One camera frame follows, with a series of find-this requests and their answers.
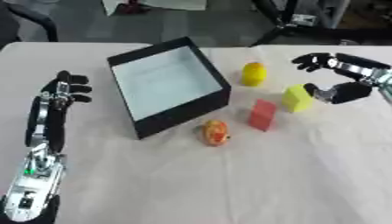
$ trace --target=yellow cube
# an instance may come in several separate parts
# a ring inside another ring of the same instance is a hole
[[[296,85],[286,89],[282,103],[293,113],[308,109],[312,105],[312,101],[313,98],[304,89],[304,85]]]

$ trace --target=black glove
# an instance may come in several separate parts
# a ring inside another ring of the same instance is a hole
[[[372,87],[359,82],[338,84],[326,91],[319,89],[312,83],[308,83],[304,85],[304,89],[306,89],[309,95],[332,104],[341,104],[368,97],[373,90]]]
[[[53,224],[56,221],[57,212],[60,206],[60,196],[55,195],[48,203],[47,208],[42,212],[42,214],[29,221],[25,222],[15,222],[10,220],[8,216],[4,213],[4,199],[0,201],[0,224]]]
[[[300,56],[292,61],[298,64],[299,70],[306,69],[306,72],[311,73],[322,67],[331,68],[328,65],[328,60],[333,59],[333,56],[327,52],[315,52]]]
[[[360,73],[352,73],[345,70],[340,70],[336,68],[333,63],[331,64],[332,60],[335,59],[334,62],[343,62],[357,67],[364,67],[364,68],[377,68],[377,69],[390,69],[391,67],[387,64],[383,64],[381,62],[371,60],[371,59],[364,59],[361,57],[344,54],[344,53],[337,53],[335,57],[333,57],[330,53],[327,52],[316,52],[316,53],[309,53],[303,56],[300,56],[292,61],[294,64],[299,64],[297,67],[299,70],[306,69],[307,72],[311,73],[320,68],[327,68],[332,69],[336,74],[344,75],[348,78],[354,79],[355,81],[359,81],[363,78]]]
[[[64,123],[66,122],[67,110],[74,102],[91,102],[91,98],[83,94],[89,93],[92,88],[86,86],[88,84],[88,77],[83,75],[71,75],[67,71],[59,72],[57,78],[50,81],[41,89],[41,93],[48,92],[51,95],[56,94],[57,86],[60,81],[70,85],[70,93],[68,101],[65,105],[59,105],[58,101],[50,101],[48,115],[46,118],[45,136],[49,140],[49,146],[52,150],[61,152],[64,146],[65,130]],[[36,126],[37,117],[39,114],[40,97],[36,97],[31,105],[31,112],[26,130],[25,144],[31,145],[32,133]]]

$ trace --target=red cube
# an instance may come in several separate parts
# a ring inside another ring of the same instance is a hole
[[[267,131],[276,111],[277,106],[274,103],[259,99],[252,109],[248,123],[259,130]]]

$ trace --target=red toy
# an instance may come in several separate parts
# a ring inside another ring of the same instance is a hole
[[[252,109],[248,123],[259,130],[267,131],[274,119],[277,106],[272,102],[257,100]]]
[[[203,136],[206,143],[212,146],[225,144],[230,136],[228,135],[228,125],[219,120],[211,120],[203,126]]]

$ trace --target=wooden block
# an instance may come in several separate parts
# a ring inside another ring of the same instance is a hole
[[[312,101],[313,98],[306,92],[304,85],[296,85],[286,89],[282,104],[293,113],[308,109]]]
[[[259,130],[267,131],[274,119],[277,106],[268,101],[257,100],[250,113],[248,123]]]

